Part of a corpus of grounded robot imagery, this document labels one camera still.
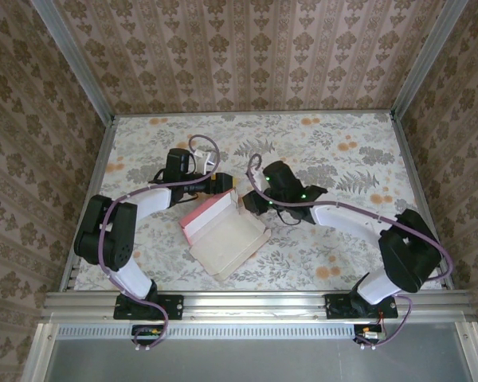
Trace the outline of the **pink and white paper box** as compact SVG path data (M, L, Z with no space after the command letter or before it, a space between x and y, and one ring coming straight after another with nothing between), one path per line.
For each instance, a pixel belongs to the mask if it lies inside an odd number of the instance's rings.
M180 220L190 254L219 281L231 276L271 236L235 189L215 195Z

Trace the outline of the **floral tablecloth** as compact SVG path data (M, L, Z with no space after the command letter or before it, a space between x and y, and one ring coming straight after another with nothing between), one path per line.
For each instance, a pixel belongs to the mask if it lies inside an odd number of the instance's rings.
M220 171L246 194L249 158L287 163L304 185L319 185L341 201L394 216L417 201L393 123L377 113L271 113L121 117L93 192L111 198L144 187L172 148L221 152ZM132 256L162 290L347 290L380 267L379 251L333 228L296 223L268 212L269 241L223 281L190 254L180 220L196 201L142 220Z

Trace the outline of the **grey metal panel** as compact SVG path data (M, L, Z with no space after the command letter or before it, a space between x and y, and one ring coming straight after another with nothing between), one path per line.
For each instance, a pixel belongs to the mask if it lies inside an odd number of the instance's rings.
M454 346L361 350L349 341L175 340L55 344L45 382L472 382Z

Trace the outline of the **long aluminium base rail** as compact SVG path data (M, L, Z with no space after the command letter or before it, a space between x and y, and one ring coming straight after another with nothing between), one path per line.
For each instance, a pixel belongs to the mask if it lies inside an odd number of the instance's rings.
M182 295L184 323L320 323L327 321L326 291L165 291ZM112 320L115 291L69 290L49 293L43 322L101 323ZM409 323L473 322L468 294L463 290L422 290L412 299Z

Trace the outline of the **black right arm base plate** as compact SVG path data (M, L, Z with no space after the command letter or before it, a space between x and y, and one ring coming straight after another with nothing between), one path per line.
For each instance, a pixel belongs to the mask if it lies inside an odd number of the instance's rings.
M378 304L370 304L358 295L325 294L327 319L379 319L398 318L398 308L393 297Z

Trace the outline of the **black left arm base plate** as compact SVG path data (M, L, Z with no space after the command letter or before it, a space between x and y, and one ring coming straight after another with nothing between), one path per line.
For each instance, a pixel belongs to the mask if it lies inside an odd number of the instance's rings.
M181 294L159 294L156 304L161 306L170 320L181 320L184 309L184 296ZM120 294L116 299L113 312L115 320L162 321L163 313L152 307L139 304L129 297Z

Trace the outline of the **aluminium corner post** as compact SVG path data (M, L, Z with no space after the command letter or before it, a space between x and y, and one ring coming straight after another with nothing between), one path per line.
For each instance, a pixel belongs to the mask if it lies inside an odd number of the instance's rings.
M429 31L421 50L410 69L408 76L394 105L391 114L394 118L400 119L413 102L418 89L428 75L440 51L443 49L450 33L453 31L460 15L462 14L468 0L445 0L433 28Z
M57 47L67 60L80 86L92 104L94 110L105 125L114 119L114 112L101 91L97 77L92 73L84 53L78 47L69 24L63 19L54 0L32 0L36 11L45 23Z

